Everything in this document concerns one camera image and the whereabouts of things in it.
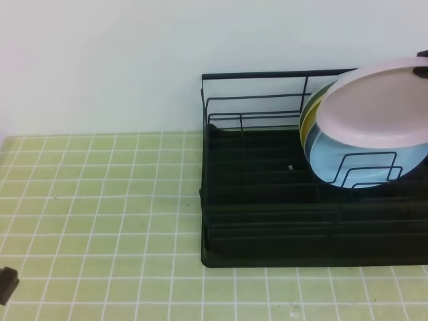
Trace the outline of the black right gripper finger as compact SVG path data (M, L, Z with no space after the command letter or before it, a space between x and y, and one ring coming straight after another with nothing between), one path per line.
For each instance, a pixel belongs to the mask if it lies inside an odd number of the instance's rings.
M417 57L425 57L425 58L427 58L428 57L428 50L418 52L417 53Z

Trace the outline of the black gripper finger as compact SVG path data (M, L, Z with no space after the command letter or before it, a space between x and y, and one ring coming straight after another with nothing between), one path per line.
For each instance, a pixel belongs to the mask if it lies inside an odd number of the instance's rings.
M0 305L6 305L19 284L17 270L10 267L1 268L0 272Z

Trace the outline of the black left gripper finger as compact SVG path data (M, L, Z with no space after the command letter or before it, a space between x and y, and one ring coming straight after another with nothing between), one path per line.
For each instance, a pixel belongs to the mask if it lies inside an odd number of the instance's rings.
M428 78L428 67L427 66L414 67L413 74L415 74L419 78Z

